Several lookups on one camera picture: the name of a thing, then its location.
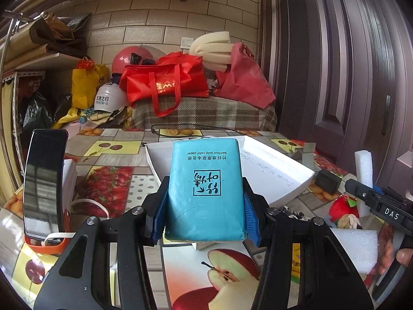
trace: light switch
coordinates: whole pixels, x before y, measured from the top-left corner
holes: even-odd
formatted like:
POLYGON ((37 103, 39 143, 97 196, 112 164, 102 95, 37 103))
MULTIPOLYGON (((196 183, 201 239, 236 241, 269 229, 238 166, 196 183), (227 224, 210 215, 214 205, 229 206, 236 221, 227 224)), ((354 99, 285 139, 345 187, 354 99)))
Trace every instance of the light switch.
POLYGON ((190 37, 181 37, 181 49, 189 49, 194 39, 190 37))

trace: pink helmet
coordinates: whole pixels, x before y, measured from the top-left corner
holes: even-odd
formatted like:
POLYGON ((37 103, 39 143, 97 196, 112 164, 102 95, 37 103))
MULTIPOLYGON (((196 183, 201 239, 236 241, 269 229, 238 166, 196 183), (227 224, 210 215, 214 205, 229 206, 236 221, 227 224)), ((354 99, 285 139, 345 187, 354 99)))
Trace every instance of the pink helmet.
POLYGON ((122 74, 126 65, 141 65, 145 59, 154 59, 152 54, 147 49, 142 48, 141 46, 129 46, 127 48, 124 48, 113 59, 112 73, 122 74))

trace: strawberry toy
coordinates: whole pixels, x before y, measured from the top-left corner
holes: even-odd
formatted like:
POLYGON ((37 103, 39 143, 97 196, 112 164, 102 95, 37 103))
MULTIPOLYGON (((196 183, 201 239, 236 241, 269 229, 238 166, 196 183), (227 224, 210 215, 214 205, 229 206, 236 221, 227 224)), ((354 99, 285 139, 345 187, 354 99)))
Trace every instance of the strawberry toy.
POLYGON ((358 218, 359 211, 357 210, 355 203, 356 201, 348 195, 340 195, 331 205, 330 211, 328 212, 331 217, 331 221, 336 222, 345 214, 354 214, 358 218))

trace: white helmet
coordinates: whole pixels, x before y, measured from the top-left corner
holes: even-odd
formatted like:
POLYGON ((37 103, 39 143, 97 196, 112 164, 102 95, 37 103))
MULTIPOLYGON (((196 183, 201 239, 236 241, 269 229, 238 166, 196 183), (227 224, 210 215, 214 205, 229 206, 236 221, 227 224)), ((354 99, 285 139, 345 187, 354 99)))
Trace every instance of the white helmet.
POLYGON ((94 98, 94 110, 113 113, 125 106, 129 106, 126 92, 121 90, 118 84, 108 82, 103 84, 94 98))

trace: foam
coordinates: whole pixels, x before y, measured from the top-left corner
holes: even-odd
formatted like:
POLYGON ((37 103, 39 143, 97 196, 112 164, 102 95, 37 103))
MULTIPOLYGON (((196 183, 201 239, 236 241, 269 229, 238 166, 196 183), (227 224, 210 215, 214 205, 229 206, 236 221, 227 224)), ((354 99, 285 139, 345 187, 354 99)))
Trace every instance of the foam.
POLYGON ((362 229, 331 229, 360 274, 377 263, 377 232, 362 229))
MULTIPOLYGON (((371 153, 367 150, 360 150, 354 153, 356 158, 356 173, 358 182, 373 187, 373 163, 371 153)), ((367 216, 370 213, 370 208, 360 199, 357 199, 357 209, 360 217, 367 216)))

